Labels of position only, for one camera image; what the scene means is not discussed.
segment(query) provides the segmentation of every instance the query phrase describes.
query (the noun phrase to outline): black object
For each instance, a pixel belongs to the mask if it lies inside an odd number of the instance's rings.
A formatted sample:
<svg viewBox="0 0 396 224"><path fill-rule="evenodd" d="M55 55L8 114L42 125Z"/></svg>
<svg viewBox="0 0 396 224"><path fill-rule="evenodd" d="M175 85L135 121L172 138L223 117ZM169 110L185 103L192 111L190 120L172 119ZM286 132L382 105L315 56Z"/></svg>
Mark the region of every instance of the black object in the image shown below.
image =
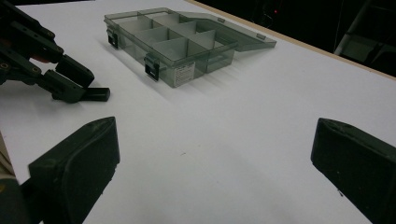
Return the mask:
<svg viewBox="0 0 396 224"><path fill-rule="evenodd" d="M0 0L0 85L6 80L37 84L67 103L81 100L107 101L109 88L89 88L92 72L56 45L55 34L9 2ZM56 72L44 76L29 59L57 63Z"/></svg>
<svg viewBox="0 0 396 224"><path fill-rule="evenodd" d="M31 178L21 189L16 180L0 180L8 189L0 190L0 222L82 223L119 162L115 118L82 126L29 165Z"/></svg>
<svg viewBox="0 0 396 224"><path fill-rule="evenodd" d="M349 124L319 119L311 160L373 223L396 223L396 148Z"/></svg>

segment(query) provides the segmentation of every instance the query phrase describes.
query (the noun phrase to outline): gray plastic box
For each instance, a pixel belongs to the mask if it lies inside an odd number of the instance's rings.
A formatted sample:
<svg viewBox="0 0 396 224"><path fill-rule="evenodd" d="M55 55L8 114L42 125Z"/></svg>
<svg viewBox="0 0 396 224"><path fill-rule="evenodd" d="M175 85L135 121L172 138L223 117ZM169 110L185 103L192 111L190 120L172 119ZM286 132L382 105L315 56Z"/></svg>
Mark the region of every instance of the gray plastic box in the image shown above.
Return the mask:
<svg viewBox="0 0 396 224"><path fill-rule="evenodd" d="M105 15L105 23L111 45L173 88L231 64L235 51L276 44L222 18L163 7Z"/></svg>

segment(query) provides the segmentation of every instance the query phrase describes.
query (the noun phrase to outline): open box lid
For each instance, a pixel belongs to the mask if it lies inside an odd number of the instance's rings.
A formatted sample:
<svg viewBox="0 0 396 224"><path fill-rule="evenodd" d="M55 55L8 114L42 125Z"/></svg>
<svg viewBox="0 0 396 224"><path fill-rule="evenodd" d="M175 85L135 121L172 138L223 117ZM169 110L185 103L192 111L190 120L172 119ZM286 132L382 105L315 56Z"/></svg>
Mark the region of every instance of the open box lid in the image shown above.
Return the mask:
<svg viewBox="0 0 396 224"><path fill-rule="evenodd" d="M236 51L249 51L254 49L269 49L276 45L276 41L262 34L254 33L249 29L231 23L223 18L215 17L206 13L195 12L177 12L180 20L201 21L201 27L205 29L213 29L220 35L226 36L228 39L237 41Z"/></svg>

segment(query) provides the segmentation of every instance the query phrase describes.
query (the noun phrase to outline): transparent compartment box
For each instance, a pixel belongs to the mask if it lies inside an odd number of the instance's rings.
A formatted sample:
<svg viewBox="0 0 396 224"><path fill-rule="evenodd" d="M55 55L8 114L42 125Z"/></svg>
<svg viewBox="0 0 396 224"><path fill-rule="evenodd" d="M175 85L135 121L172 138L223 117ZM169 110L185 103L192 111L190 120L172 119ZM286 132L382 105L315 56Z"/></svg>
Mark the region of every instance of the transparent compartment box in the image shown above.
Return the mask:
<svg viewBox="0 0 396 224"><path fill-rule="evenodd" d="M275 40L205 13L154 8L105 15L108 42L178 87L232 63L235 51L269 49Z"/></svg>

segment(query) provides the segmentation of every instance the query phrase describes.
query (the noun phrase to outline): white tabletop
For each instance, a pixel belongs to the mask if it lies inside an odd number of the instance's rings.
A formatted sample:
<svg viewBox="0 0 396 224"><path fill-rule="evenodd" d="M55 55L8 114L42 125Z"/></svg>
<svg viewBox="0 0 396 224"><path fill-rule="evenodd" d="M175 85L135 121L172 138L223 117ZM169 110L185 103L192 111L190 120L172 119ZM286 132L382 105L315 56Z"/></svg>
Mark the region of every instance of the white tabletop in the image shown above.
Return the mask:
<svg viewBox="0 0 396 224"><path fill-rule="evenodd" d="M106 103L69 105L37 86L0 86L0 129L20 182L70 133L115 116L121 162L85 223L369 223L310 153L318 118L396 146L396 81L270 36L274 49L236 53L172 89L107 43L104 15L155 7L207 12L182 0L20 7L93 71L93 87L111 89Z"/></svg>

